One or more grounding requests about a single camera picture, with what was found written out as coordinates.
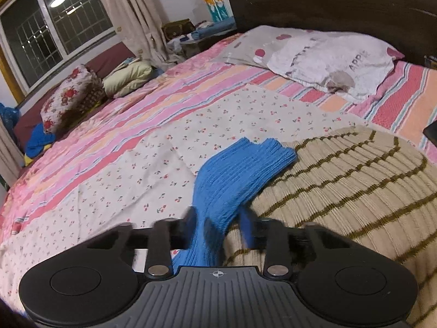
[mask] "blue knitted cloth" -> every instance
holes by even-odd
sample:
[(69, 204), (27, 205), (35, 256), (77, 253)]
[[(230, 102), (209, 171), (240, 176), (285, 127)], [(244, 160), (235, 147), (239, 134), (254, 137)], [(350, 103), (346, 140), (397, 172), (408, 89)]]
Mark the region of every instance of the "blue knitted cloth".
[(238, 207), (246, 204), (265, 184), (296, 159), (296, 152), (275, 139), (253, 144), (242, 138), (210, 158), (200, 168), (194, 184), (196, 231), (190, 248), (173, 258), (181, 265), (217, 266), (219, 251)]

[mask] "blue towel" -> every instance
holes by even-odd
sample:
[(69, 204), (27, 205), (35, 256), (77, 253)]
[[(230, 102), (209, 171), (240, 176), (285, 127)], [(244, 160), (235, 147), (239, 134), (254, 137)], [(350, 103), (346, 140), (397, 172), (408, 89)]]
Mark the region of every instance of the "blue towel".
[(223, 21), (217, 22), (212, 26), (206, 28), (200, 28), (199, 30), (195, 30), (191, 33), (191, 36), (194, 40), (206, 38), (212, 36), (213, 34), (220, 33), (226, 30), (231, 30), (232, 28), (236, 28), (235, 18), (229, 17), (224, 19)]
[(39, 123), (33, 129), (32, 135), (26, 144), (26, 155), (33, 159), (42, 152), (45, 145), (52, 144), (54, 141), (55, 135), (51, 133), (44, 133), (42, 123)]
[(181, 265), (220, 265), (223, 239), (239, 206), (295, 159), (292, 148), (285, 148), (272, 138), (262, 144), (242, 138), (210, 158), (200, 168), (194, 184), (196, 231), (190, 248), (173, 258), (174, 271)]

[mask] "nightstand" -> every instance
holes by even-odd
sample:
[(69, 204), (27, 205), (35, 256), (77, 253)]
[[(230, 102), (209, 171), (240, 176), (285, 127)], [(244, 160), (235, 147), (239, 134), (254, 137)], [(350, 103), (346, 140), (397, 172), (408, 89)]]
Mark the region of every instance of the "nightstand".
[(220, 33), (213, 34), (212, 36), (203, 39), (187, 40), (185, 42), (181, 42), (181, 47), (185, 54), (185, 57), (188, 59), (195, 56), (196, 54), (206, 51), (217, 42), (227, 37), (233, 36), (236, 33), (237, 33), (236, 28), (232, 30), (226, 30)]

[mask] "circular pad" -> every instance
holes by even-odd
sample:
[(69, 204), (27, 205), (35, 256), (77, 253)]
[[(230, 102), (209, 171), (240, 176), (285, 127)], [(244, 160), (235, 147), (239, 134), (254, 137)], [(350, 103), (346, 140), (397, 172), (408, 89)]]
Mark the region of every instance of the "circular pad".
[(417, 297), (414, 276), (368, 249), (329, 249), (300, 272), (297, 288), (317, 315), (346, 326), (406, 319)]
[(352, 266), (338, 271), (335, 281), (346, 292), (355, 295), (373, 295), (381, 291), (387, 280), (378, 270)]
[(101, 276), (98, 271), (80, 266), (66, 268), (52, 276), (52, 288), (62, 295), (79, 296), (99, 286)]
[(87, 327), (124, 311), (138, 291), (132, 268), (117, 253), (73, 249), (31, 268), (19, 295), (29, 316), (51, 327)]

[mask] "crosshair logo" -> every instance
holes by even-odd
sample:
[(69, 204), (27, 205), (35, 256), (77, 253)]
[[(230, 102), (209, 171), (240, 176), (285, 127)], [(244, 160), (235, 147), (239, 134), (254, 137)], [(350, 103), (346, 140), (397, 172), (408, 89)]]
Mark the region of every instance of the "crosshair logo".
[(211, 273), (211, 275), (214, 275), (215, 277), (221, 277), (221, 276), (225, 275), (225, 273), (223, 271), (216, 270), (213, 273)]

